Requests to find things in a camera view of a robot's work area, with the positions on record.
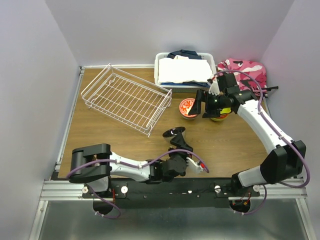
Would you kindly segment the beige bowl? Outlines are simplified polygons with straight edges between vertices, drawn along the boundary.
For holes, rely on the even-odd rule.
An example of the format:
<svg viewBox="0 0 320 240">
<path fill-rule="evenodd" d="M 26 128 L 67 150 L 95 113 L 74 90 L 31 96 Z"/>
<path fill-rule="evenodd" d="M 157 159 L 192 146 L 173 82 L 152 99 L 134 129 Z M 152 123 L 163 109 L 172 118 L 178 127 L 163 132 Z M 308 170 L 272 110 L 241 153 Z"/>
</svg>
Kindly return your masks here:
<svg viewBox="0 0 320 240">
<path fill-rule="evenodd" d="M 178 133 L 181 133 L 182 136 L 185 137 L 186 128 L 184 126 L 170 128 L 162 134 L 162 137 L 167 143 L 170 143 L 171 140 L 178 135 Z"/>
</svg>

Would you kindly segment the lime green bowl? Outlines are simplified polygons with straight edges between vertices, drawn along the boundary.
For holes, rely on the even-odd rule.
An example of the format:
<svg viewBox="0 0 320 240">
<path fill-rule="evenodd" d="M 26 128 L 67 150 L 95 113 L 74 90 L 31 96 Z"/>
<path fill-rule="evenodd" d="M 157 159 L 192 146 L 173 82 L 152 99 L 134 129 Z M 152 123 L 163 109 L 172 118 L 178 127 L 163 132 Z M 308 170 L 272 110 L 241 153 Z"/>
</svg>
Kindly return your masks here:
<svg viewBox="0 0 320 240">
<path fill-rule="evenodd" d="M 229 115 L 230 113 L 232 113 L 232 110 L 231 110 L 230 107 L 228 107 L 228 108 L 223 108 L 223 109 L 220 111 L 220 115 L 221 115 L 221 116 Z"/>
<path fill-rule="evenodd" d="M 220 117 L 212 117 L 211 120 L 214 121 L 214 122 L 222 122 L 222 121 L 224 121 L 227 117 L 228 117 L 228 114 L 227 114 L 227 115 L 222 115 L 222 116 L 220 116 Z"/>
</svg>

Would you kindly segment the white bowl orange pattern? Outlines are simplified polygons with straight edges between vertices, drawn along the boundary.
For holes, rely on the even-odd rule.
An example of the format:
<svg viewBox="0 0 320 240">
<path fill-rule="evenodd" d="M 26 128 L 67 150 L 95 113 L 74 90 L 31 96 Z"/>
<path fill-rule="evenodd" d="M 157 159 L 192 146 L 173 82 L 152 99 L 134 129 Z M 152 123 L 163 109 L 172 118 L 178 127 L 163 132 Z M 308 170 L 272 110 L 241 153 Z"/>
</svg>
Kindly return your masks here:
<svg viewBox="0 0 320 240">
<path fill-rule="evenodd" d="M 195 102 L 194 98 L 186 98 L 180 102 L 179 112 L 184 119 L 193 120 L 198 116 L 198 114 L 189 115 L 189 112 L 193 107 L 194 102 Z"/>
</svg>

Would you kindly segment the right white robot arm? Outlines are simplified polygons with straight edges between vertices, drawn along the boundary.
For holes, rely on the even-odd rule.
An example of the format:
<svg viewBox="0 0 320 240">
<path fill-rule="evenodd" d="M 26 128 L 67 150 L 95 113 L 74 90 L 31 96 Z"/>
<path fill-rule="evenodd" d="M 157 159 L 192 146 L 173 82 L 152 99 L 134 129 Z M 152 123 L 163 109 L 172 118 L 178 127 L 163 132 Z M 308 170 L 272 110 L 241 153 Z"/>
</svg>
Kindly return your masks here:
<svg viewBox="0 0 320 240">
<path fill-rule="evenodd" d="M 303 170 L 309 172 L 305 166 L 306 145 L 293 140 L 267 115 L 261 106 L 262 95 L 256 96 L 251 89 L 240 89 L 234 70 L 216 73 L 210 83 L 209 90 L 197 90 L 189 114 L 199 115 L 202 103 L 205 104 L 203 118 L 218 117 L 223 109 L 229 108 L 251 127 L 267 152 L 259 166 L 232 175 L 230 191 L 234 195 L 241 196 L 254 185 L 283 184 Z"/>
</svg>

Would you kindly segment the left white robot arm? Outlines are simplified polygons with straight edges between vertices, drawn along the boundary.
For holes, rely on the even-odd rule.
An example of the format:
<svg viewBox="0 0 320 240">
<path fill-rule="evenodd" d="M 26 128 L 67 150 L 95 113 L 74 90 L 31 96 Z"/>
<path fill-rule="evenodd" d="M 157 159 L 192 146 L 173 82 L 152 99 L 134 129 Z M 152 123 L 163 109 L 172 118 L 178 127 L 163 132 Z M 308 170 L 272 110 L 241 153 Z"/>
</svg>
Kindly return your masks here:
<svg viewBox="0 0 320 240">
<path fill-rule="evenodd" d="M 111 175 L 132 179 L 139 183 L 160 184 L 171 182 L 177 176 L 184 176 L 187 158 L 193 148 L 184 139 L 184 134 L 177 132 L 169 137 L 170 148 L 167 160 L 160 157 L 155 161 L 136 161 L 122 157 L 111 151 L 106 143 L 76 148 L 72 151 L 70 183 L 88 184 L 101 198 L 107 197 L 111 185 L 107 182 Z"/>
</svg>

